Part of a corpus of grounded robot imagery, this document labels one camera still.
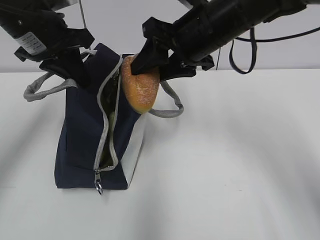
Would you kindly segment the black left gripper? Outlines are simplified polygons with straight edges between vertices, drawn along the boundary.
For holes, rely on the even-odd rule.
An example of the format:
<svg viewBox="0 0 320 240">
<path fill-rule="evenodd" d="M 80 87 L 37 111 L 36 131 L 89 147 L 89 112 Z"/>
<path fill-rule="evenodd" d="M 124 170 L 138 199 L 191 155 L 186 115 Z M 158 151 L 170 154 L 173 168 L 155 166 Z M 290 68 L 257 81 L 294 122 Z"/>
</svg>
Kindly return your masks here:
<svg viewBox="0 0 320 240">
<path fill-rule="evenodd" d="M 84 59 L 94 56 L 96 50 L 80 52 L 89 48 L 95 38 L 87 28 L 69 28 L 61 12 L 44 9 L 16 9 L 15 41 L 20 47 L 14 55 L 22 62 L 42 62 L 40 69 L 64 80 L 72 79 L 78 86 L 87 88 L 92 79 Z"/>
</svg>

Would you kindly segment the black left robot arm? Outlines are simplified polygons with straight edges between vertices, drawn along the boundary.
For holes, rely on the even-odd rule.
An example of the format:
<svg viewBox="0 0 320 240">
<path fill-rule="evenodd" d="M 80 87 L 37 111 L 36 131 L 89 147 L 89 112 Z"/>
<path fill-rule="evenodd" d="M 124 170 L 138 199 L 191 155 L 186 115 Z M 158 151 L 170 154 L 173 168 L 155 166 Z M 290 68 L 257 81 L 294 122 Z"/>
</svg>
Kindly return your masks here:
<svg viewBox="0 0 320 240">
<path fill-rule="evenodd" d="M 94 37 L 87 29 L 69 28 L 62 9 L 80 5 L 79 0 L 2 0 L 0 27 L 18 44 L 15 56 L 22 62 L 86 88 L 91 79 L 80 49 L 90 49 Z"/>
</svg>

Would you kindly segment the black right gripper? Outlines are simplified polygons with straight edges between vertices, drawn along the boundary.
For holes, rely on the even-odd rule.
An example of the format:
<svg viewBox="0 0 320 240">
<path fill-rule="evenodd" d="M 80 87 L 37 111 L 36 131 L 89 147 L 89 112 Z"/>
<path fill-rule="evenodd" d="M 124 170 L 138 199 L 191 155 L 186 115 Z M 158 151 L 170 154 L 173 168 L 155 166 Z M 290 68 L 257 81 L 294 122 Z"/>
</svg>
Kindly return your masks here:
<svg viewBox="0 0 320 240">
<path fill-rule="evenodd" d="M 207 55 L 200 60 L 192 60 L 184 53 L 176 39 L 173 24 L 150 17 L 142 24 L 146 42 L 131 63 L 131 73 L 140 75 L 158 68 L 160 81 L 177 78 L 192 78 L 196 68 L 209 70 L 214 67 L 212 56 Z"/>
</svg>

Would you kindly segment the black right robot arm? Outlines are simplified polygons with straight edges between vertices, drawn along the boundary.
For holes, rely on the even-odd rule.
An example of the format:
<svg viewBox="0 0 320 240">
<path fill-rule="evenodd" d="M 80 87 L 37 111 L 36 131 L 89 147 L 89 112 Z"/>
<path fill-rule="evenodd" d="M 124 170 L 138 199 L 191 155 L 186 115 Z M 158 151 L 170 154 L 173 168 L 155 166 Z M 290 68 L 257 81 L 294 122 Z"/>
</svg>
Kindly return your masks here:
<svg viewBox="0 0 320 240">
<path fill-rule="evenodd" d="M 255 26 L 299 13 L 318 0 L 183 0 L 188 12 L 174 23 L 150 17 L 142 25 L 146 42 L 131 63 L 133 75 L 159 69 L 160 80 L 194 77 L 197 67 L 214 67 L 213 52 L 250 31 L 252 55 L 257 59 Z"/>
</svg>

